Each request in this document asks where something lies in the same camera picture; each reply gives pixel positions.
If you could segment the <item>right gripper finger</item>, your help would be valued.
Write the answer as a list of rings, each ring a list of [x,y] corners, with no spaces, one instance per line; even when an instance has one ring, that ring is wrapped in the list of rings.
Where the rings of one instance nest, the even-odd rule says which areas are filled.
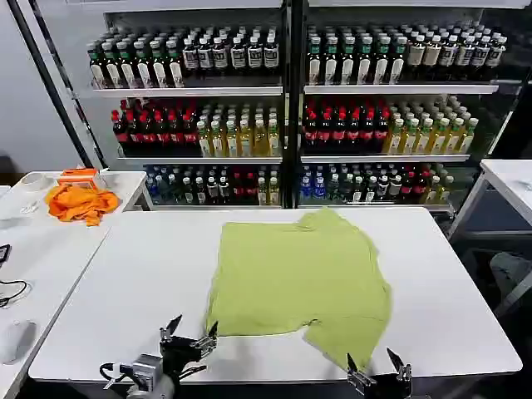
[[[401,357],[389,347],[387,354],[396,370],[395,380],[400,383],[411,383],[411,364],[404,363]]]
[[[357,365],[349,352],[347,353],[347,380],[358,392],[364,392],[371,386],[371,381],[367,376],[358,371]]]

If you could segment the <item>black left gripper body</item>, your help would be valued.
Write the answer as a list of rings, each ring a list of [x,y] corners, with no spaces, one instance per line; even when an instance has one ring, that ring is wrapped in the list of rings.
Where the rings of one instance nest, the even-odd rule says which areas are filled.
[[[199,362],[202,358],[197,342],[187,337],[162,338],[160,353],[163,373],[168,377],[189,377],[203,371],[203,365],[186,368],[189,363]]]

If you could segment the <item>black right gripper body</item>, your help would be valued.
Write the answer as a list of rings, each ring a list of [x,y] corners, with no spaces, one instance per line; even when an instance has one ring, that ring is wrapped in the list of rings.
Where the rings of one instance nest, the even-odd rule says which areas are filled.
[[[404,399],[412,393],[412,379],[398,374],[376,375],[363,389],[363,397],[371,399]]]

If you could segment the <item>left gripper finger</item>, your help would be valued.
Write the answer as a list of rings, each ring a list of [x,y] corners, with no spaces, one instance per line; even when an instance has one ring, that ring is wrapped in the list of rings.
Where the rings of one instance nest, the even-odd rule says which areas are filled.
[[[160,328],[161,341],[170,341],[172,339],[175,329],[179,326],[181,319],[182,316],[179,315],[178,317],[171,319],[165,327]]]
[[[218,324],[219,322],[216,321],[207,334],[195,342],[194,347],[200,351],[213,351],[217,345]]]

